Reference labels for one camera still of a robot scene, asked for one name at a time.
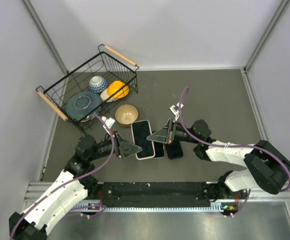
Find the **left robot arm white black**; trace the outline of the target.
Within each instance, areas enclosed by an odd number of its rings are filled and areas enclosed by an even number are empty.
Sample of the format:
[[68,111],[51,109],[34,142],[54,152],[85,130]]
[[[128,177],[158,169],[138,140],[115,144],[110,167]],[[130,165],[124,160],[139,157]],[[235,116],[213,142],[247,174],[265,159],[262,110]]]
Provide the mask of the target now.
[[94,160],[112,156],[125,158],[142,151],[140,146],[123,139],[118,132],[107,134],[108,139],[96,142],[86,134],[80,137],[75,153],[52,185],[22,213],[9,218],[10,239],[45,240],[57,223],[85,198],[98,192],[98,181],[92,176],[100,170]]

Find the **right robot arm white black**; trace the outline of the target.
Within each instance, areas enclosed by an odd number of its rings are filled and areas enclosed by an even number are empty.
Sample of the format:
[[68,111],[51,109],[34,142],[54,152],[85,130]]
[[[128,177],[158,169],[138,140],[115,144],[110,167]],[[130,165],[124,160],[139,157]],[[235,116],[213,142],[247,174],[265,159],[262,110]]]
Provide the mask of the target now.
[[205,161],[224,162],[244,167],[228,171],[219,179],[218,192],[229,198],[237,191],[261,188],[276,195],[290,179],[290,161],[270,142],[256,144],[224,143],[211,138],[211,130],[204,120],[197,120],[190,128],[169,119],[160,130],[147,137],[149,141],[171,145],[174,142],[196,144],[195,155]]

